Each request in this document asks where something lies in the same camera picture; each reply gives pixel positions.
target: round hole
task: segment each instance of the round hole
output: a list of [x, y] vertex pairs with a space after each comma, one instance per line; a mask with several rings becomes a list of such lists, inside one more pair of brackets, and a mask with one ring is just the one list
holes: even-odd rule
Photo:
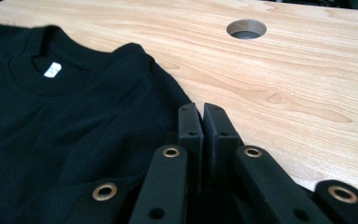
[[113, 183], [105, 183], [98, 186], [92, 192], [92, 198], [96, 201], [106, 201], [111, 199], [117, 193], [117, 186]]
[[293, 210], [293, 213], [295, 214], [296, 218], [300, 219], [301, 221], [309, 221], [310, 217], [306, 212], [303, 210], [295, 209]]
[[348, 189], [342, 188], [340, 186], [330, 186], [327, 190], [331, 194], [331, 196], [344, 203], [358, 202], [358, 198], [356, 194], [354, 194], [352, 191]]
[[149, 216], [153, 219], [162, 219], [164, 218], [164, 215], [165, 212], [161, 208], [153, 208], [149, 213]]
[[249, 147], [249, 148], [246, 148], [243, 153], [245, 153], [246, 156], [249, 156], [249, 157], [261, 157], [263, 155], [263, 153], [258, 150], [258, 149], [255, 149], [255, 148], [252, 148], [252, 147]]
[[179, 156], [180, 154], [180, 151], [174, 147], [169, 147], [169, 148], [166, 148], [162, 151], [162, 154], [165, 156], [165, 157], [177, 157]]
[[228, 34], [238, 39], [255, 39], [264, 35], [266, 31], [267, 26], [255, 20], [234, 21], [227, 27]]

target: white clothing label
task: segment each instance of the white clothing label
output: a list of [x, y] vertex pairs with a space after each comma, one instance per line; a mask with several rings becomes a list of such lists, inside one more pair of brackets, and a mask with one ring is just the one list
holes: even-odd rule
[[61, 65], [59, 63], [52, 63], [48, 71], [45, 72], [45, 77], [55, 77], [61, 71]]

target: black plastic tab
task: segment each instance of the black plastic tab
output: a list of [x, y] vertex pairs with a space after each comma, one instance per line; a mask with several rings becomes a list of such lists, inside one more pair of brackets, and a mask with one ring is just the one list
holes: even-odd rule
[[156, 150], [130, 223], [185, 223], [187, 152], [167, 145]]
[[266, 223], [331, 223], [266, 150], [239, 147], [234, 166]]
[[358, 189], [337, 180], [316, 185], [315, 202], [335, 223], [358, 223]]
[[228, 188], [229, 159], [234, 156], [241, 138], [220, 106], [205, 104], [203, 121], [209, 177], [214, 189], [224, 191]]
[[178, 145], [188, 153], [189, 193], [200, 193], [201, 190], [201, 159], [203, 133], [200, 116], [195, 104], [183, 105], [178, 110]]

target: fabric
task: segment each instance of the fabric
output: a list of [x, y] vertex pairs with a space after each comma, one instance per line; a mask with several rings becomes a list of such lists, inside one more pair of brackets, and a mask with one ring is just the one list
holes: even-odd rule
[[188, 103], [139, 45], [0, 25], [0, 223], [63, 223], [105, 178], [131, 194]]

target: table surface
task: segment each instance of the table surface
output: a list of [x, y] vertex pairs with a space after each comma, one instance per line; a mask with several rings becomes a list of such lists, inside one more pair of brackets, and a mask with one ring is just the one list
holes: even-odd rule
[[[227, 33], [263, 22], [252, 40]], [[181, 85], [200, 113], [220, 105], [247, 145], [267, 150], [300, 185], [358, 188], [358, 11], [247, 0], [5, 0], [0, 23], [56, 24], [112, 51], [129, 42]]]

